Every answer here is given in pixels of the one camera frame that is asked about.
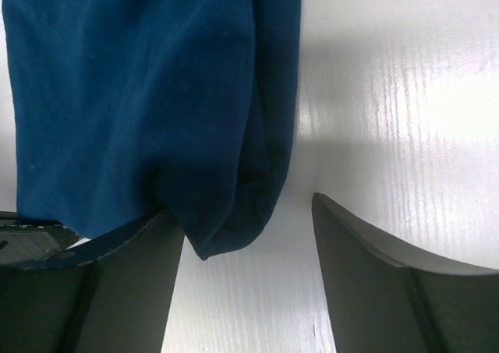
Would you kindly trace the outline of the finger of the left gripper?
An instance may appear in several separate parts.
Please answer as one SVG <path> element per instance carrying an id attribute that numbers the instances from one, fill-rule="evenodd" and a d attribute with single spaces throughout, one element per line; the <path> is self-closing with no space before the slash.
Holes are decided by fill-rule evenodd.
<path id="1" fill-rule="evenodd" d="M 58 222 L 22 220 L 1 212 L 1 268 L 74 267 L 76 233 Z"/>

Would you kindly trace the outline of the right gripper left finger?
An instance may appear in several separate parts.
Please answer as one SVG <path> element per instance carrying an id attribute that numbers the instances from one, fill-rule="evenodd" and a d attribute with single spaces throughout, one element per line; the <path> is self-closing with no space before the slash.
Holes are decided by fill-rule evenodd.
<path id="1" fill-rule="evenodd" d="M 183 245 L 166 210 L 71 248 L 74 267 L 1 268 L 4 352 L 159 352 Z"/>

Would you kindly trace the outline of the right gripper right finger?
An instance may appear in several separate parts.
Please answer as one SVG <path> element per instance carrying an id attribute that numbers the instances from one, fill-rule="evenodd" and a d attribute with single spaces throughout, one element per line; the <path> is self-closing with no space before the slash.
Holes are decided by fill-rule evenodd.
<path id="1" fill-rule="evenodd" d="M 496 270 L 416 247 L 321 193 L 312 215 L 337 351 L 497 351 Z"/>

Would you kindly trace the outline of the navy blue t-shirt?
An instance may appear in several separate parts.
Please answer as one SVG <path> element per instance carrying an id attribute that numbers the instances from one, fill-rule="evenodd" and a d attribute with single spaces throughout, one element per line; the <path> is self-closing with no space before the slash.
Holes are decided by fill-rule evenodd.
<path id="1" fill-rule="evenodd" d="M 247 247 L 292 153 L 301 0 L 2 0 L 21 218 L 96 238 L 168 210 Z"/>

